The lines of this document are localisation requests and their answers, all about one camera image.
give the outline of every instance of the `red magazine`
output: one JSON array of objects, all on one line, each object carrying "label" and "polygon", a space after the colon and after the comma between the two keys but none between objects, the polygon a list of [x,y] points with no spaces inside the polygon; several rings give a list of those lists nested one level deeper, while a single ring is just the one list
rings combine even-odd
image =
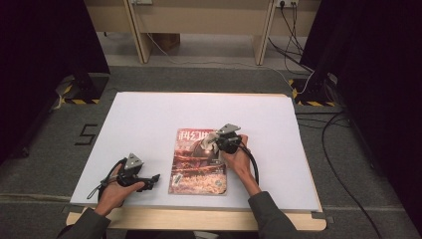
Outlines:
[{"label": "red magazine", "polygon": [[180,128],[174,146],[168,193],[222,195],[227,189],[226,164],[208,143],[215,129]]}]

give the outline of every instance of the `white tabletop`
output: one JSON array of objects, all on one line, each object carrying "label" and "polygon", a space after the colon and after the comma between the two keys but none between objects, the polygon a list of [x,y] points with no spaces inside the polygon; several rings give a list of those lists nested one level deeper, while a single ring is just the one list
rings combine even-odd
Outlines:
[{"label": "white tabletop", "polygon": [[317,211],[319,203],[304,152],[292,99],[283,95],[118,93],[105,119],[71,203],[93,206],[87,199],[110,169],[133,152],[144,166],[139,176],[161,177],[152,190],[134,192],[124,206],[158,208],[247,209],[248,193],[233,171],[228,171],[225,195],[168,194],[178,128],[215,128],[238,125],[237,134],[249,137],[260,186],[280,209]]}]

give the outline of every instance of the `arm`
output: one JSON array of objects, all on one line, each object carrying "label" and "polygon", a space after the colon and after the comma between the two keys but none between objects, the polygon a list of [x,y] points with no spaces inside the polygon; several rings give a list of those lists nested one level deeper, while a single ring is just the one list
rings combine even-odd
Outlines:
[{"label": "arm", "polygon": [[[248,137],[241,135],[247,145]],[[229,168],[232,168],[251,196],[248,200],[258,222],[260,238],[293,238],[297,230],[290,219],[277,207],[270,193],[262,191],[251,173],[250,159],[241,149],[234,154],[222,152]]]},{"label": "arm", "polygon": [[[113,175],[118,173],[121,168],[119,165]],[[110,220],[106,218],[111,211],[120,207],[124,199],[127,198],[131,192],[142,188],[145,184],[138,182],[128,187],[118,185],[116,181],[110,182],[105,188],[99,204],[95,210],[88,208],[77,223],[63,235],[60,239],[78,238],[78,239],[99,239],[106,232]]]}]

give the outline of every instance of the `gray sleeve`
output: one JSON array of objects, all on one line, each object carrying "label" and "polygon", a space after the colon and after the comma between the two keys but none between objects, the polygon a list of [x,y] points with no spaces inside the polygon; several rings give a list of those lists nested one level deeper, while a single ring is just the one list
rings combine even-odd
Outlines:
[{"label": "gray sleeve", "polygon": [[298,231],[291,220],[278,208],[270,193],[260,192],[248,200],[258,222],[260,238],[296,238]]},{"label": "gray sleeve", "polygon": [[100,239],[106,232],[110,220],[106,217],[96,214],[88,208],[75,225],[60,239]]}]

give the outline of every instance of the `magazine cover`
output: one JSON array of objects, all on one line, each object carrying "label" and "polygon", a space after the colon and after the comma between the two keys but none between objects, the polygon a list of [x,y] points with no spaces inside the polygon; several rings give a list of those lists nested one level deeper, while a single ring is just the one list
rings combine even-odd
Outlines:
[{"label": "magazine cover", "polygon": [[174,146],[168,193],[221,195],[227,189],[226,164],[218,158],[215,129],[180,128]]}]

